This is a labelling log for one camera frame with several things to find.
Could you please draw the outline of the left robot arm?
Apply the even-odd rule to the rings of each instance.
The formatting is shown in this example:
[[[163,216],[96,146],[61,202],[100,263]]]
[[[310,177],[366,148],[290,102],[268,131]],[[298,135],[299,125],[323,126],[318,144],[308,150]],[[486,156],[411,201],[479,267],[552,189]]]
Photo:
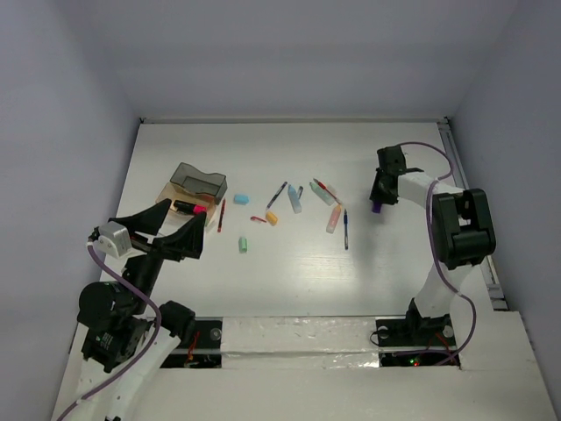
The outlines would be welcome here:
[[[197,259],[203,250],[207,211],[185,203],[188,221],[161,236],[174,203],[164,199],[129,217],[94,228],[89,256],[108,281],[88,284],[79,296],[77,322],[86,328],[74,401],[60,420],[130,420],[161,364],[195,336],[195,313],[151,294],[163,263]]]

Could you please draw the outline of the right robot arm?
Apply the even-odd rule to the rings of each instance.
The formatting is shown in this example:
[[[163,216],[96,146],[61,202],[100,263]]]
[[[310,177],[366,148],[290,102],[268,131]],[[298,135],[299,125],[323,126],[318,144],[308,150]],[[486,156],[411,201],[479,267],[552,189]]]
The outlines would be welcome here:
[[[410,168],[401,145],[377,151],[373,207],[401,199],[425,211],[433,258],[426,281],[403,318],[382,320],[375,334],[382,346],[422,346],[451,325],[451,302],[472,270],[494,253],[496,237],[486,192],[460,189]]]

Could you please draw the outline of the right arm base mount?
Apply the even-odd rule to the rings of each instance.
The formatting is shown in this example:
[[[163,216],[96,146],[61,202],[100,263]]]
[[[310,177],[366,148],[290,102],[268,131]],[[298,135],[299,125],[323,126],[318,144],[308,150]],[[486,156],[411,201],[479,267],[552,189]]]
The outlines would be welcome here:
[[[377,320],[369,341],[383,367],[459,366],[450,314],[424,317],[414,299],[403,317]]]

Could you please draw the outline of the light blue marker cap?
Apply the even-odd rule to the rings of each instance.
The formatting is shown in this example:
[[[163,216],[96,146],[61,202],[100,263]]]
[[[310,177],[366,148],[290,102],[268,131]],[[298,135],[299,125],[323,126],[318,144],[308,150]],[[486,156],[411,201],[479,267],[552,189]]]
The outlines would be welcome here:
[[[247,205],[250,202],[249,196],[243,194],[236,194],[233,197],[233,203],[239,205]]]

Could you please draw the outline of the orange pastel marker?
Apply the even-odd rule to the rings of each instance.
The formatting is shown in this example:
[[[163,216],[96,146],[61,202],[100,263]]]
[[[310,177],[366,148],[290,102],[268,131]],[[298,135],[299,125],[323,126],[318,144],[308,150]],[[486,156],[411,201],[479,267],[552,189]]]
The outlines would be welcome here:
[[[341,204],[337,204],[332,209],[328,224],[326,225],[327,233],[332,234],[335,231],[342,212],[343,212],[343,206]]]

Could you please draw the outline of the purple marker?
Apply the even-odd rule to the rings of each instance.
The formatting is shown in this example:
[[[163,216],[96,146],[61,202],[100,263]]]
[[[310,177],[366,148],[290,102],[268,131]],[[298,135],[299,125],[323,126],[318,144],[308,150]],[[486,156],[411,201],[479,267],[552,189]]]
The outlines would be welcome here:
[[[373,202],[373,207],[372,207],[372,212],[375,213],[375,214],[380,214],[381,210],[382,210],[382,206],[383,206],[383,203],[374,201]]]

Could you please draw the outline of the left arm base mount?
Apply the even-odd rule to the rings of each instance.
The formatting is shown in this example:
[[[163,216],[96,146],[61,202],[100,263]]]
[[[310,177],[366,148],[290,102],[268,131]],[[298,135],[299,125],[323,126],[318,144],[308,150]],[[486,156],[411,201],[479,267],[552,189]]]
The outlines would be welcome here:
[[[222,366],[223,320],[198,318],[191,339],[181,343],[163,361],[161,368],[209,369]]]

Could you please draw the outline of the light blue marker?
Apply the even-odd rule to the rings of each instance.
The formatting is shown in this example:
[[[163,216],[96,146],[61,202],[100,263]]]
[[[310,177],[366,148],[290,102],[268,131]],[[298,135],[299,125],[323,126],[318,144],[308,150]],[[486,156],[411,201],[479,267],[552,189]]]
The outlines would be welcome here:
[[[302,205],[300,202],[300,197],[298,191],[291,185],[288,185],[288,197],[293,209],[294,214],[299,214],[302,212]]]

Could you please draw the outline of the pink black highlighter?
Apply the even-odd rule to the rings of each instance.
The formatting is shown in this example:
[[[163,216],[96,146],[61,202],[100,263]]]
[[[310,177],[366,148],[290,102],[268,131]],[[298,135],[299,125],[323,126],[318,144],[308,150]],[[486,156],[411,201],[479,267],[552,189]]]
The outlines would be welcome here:
[[[174,201],[174,208],[178,213],[184,215],[198,215],[207,211],[205,206],[180,200]]]

